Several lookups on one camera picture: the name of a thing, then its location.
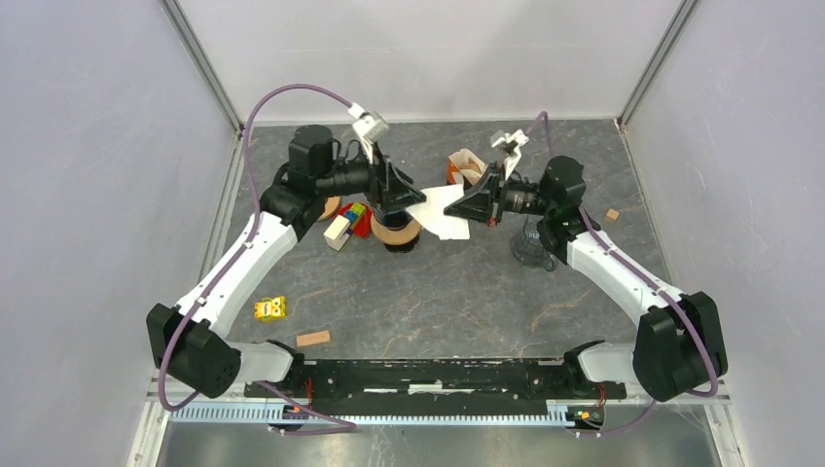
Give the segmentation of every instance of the wooden block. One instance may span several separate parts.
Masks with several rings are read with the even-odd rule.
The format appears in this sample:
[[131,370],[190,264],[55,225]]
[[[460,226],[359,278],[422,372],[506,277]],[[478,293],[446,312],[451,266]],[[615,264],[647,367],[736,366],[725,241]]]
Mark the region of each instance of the wooden block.
[[604,215],[605,224],[613,224],[617,219],[619,219],[619,211],[616,209],[610,209],[607,211],[607,214]]
[[320,333],[312,333],[312,334],[304,334],[303,336],[298,336],[296,341],[296,346],[298,347],[306,347],[307,345],[317,345],[319,343],[327,343],[332,340],[330,337],[329,331],[321,331]]

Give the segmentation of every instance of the gray speckled floor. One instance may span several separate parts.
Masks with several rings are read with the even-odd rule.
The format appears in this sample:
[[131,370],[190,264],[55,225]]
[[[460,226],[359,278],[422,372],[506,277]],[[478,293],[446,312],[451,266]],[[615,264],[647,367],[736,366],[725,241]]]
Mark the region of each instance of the gray speckled floor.
[[[490,135],[527,125],[398,124],[381,140],[381,150],[417,187],[440,186],[448,155],[469,148],[491,161],[497,154],[488,147]],[[346,129],[333,127],[339,138]],[[286,160],[293,130],[255,129],[252,158],[261,191]],[[344,138],[345,143],[351,133]],[[553,138],[557,154],[585,165],[585,206],[593,218],[600,221],[611,207],[620,211],[619,221],[606,231],[642,266],[664,277],[662,257],[613,123],[558,121]],[[537,136],[525,146],[519,171],[538,180],[547,160],[543,137]],[[240,234],[251,213],[244,184],[229,239]],[[308,357],[435,358],[558,356],[586,341],[633,339],[629,319],[583,275],[564,265],[554,272],[524,268],[512,257],[508,241],[523,223],[520,215],[505,213],[495,229],[471,224],[468,241],[440,241],[423,233],[408,254],[388,253],[374,237],[353,238],[337,253],[322,238],[330,222],[316,224],[262,281],[235,320],[230,340],[276,339],[294,346],[296,336],[328,329],[332,342],[304,347]],[[256,321],[253,304],[278,295],[287,298],[288,318]]]

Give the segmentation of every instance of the white paper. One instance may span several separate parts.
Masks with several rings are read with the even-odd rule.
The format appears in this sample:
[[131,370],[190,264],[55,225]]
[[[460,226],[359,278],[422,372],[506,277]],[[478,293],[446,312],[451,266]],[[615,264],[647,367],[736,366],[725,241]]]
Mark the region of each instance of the white paper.
[[464,196],[464,187],[460,184],[444,187],[425,188],[425,202],[412,205],[407,212],[427,231],[441,240],[470,239],[470,225],[467,219],[445,216],[444,208]]

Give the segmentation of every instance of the brown tape roll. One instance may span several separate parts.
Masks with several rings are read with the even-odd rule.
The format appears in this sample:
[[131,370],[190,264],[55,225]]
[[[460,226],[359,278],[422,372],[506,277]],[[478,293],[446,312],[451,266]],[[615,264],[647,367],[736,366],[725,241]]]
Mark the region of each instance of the brown tape roll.
[[378,223],[376,216],[370,220],[370,227],[377,239],[386,245],[404,245],[413,241],[421,233],[421,225],[418,221],[411,219],[406,227],[399,231],[390,231],[385,226]]

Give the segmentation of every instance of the metal frame edge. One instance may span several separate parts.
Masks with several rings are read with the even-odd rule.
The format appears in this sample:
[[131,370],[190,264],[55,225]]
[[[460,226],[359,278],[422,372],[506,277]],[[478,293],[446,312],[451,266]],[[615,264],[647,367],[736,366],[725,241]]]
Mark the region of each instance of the metal frame edge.
[[169,413],[158,402],[146,402],[137,425],[126,467],[155,467],[161,455]]
[[734,406],[704,406],[704,411],[722,467],[752,465],[747,448],[737,433]]
[[215,97],[215,100],[217,100],[218,106],[221,108],[221,113],[223,113],[224,118],[227,119],[227,123],[230,124],[235,132],[240,133],[243,130],[243,121],[235,111],[229,95],[221,84],[221,80],[218,79],[218,75],[215,73],[212,63],[206,56],[203,46],[197,39],[195,31],[186,18],[186,14],[184,14],[180,3],[178,3],[178,0],[160,0],[160,2],[163,10],[166,12],[166,16],[169,18],[169,22],[174,26],[184,48],[186,48],[186,51],[192,58],[197,72],[200,73],[200,77],[203,78],[203,81],[209,87],[209,91]]
[[616,119],[619,126],[626,126],[632,118],[633,113],[635,113],[642,98],[644,98],[651,84],[653,84],[653,81],[656,79],[656,75],[659,74],[662,64],[670,55],[670,51],[673,49],[673,44],[676,43],[676,40],[681,35],[685,24],[687,24],[688,20],[691,18],[691,15],[696,9],[696,5],[698,3],[699,0],[682,0],[682,3],[679,4],[679,8],[676,9],[676,13],[670,20],[670,24],[667,25],[667,29],[664,31],[662,39],[660,39],[659,44],[656,46],[656,49],[653,51],[653,55],[647,63],[647,66],[645,66],[642,76],[636,83],[635,88],[633,88],[633,92],[630,93],[630,98],[628,98],[628,102],[622,109],[622,113],[619,114],[619,118]]
[[215,212],[215,220],[209,232],[209,239],[206,243],[206,251],[203,255],[203,262],[200,265],[198,278],[206,276],[223,255],[227,242],[227,233],[232,221],[234,201],[237,197],[237,190],[240,187],[240,179],[243,174],[243,157],[241,151],[242,146],[240,139],[236,139],[233,145],[232,157],[227,174],[224,177],[221,196],[218,199],[218,207]]

